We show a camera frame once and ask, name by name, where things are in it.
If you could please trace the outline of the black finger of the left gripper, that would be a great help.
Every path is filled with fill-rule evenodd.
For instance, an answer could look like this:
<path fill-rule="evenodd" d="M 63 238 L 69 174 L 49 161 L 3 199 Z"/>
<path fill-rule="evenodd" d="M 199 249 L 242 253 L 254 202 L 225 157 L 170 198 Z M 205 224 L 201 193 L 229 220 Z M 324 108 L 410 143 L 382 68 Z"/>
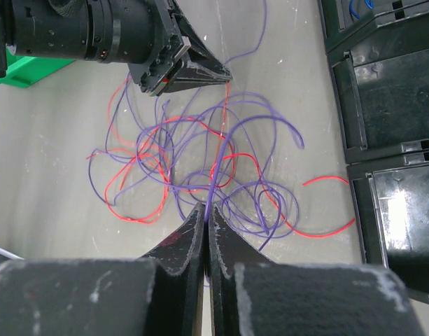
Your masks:
<path fill-rule="evenodd" d="M 230 70 L 204 45 L 179 6 L 175 7 L 173 16 L 190 47 L 178 61 L 179 70 L 172 76 L 171 91 L 228 83 L 232 79 Z"/>

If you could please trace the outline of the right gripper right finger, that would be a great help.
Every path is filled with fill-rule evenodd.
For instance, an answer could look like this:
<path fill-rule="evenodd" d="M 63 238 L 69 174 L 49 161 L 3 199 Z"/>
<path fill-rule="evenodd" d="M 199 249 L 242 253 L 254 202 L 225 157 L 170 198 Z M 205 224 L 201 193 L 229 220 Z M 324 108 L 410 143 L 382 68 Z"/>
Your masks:
<path fill-rule="evenodd" d="M 252 335 L 252 301 L 244 288 L 247 265 L 272 261 L 230 227 L 220 206 L 209 211 L 209 283 L 213 335 Z"/>

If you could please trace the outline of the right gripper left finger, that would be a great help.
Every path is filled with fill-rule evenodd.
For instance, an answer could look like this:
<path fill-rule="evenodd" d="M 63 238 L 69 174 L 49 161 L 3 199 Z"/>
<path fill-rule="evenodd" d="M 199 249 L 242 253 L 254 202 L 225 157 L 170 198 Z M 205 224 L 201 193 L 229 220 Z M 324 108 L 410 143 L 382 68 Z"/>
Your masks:
<path fill-rule="evenodd" d="M 144 335 L 201 335 L 205 227 L 202 203 L 144 257 L 157 264 Z"/>

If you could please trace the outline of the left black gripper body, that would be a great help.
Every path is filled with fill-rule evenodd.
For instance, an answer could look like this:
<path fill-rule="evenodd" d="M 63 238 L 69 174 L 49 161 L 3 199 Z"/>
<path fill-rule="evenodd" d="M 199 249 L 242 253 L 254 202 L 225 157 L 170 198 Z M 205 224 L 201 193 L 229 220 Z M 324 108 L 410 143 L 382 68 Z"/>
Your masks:
<path fill-rule="evenodd" d="M 143 92 L 160 95 L 186 52 L 165 2 L 0 1 L 0 78 L 6 53 L 125 63 Z"/>

